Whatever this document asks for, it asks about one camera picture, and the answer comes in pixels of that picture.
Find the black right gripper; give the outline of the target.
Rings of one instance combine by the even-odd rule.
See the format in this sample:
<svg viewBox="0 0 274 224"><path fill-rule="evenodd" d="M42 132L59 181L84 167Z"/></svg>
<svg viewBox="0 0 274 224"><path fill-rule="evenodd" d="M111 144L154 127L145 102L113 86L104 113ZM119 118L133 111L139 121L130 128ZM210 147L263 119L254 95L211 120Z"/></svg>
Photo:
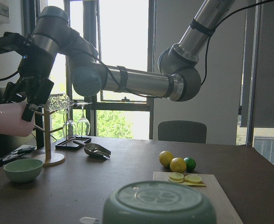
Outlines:
<svg viewBox="0 0 274 224"><path fill-rule="evenodd" d="M50 53L31 44L22 56L18 67L20 78L15 84L7 85L3 103L19 103L27 98L21 119L31 121L37 105L47 102L54 83L49 80L54 59Z"/></svg>

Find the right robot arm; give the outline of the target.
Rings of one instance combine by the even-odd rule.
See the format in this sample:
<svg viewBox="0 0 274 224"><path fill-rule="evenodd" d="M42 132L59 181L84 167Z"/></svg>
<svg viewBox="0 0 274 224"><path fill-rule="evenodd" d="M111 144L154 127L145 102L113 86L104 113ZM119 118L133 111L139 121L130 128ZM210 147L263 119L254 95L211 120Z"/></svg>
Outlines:
<svg viewBox="0 0 274 224"><path fill-rule="evenodd" d="M64 10L45 7L29 39L31 46L20 64L20 74L48 75L56 55L64 54L78 95L113 91L177 102L192 99L205 82L195 68L199 52L208 47L233 1L204 1L181 40L160 55L157 74L143 71L149 47L149 25L145 22L150 21L153 5L152 0L99 1L98 29L104 31L104 59L111 66L100 60L98 47L69 26Z"/></svg>

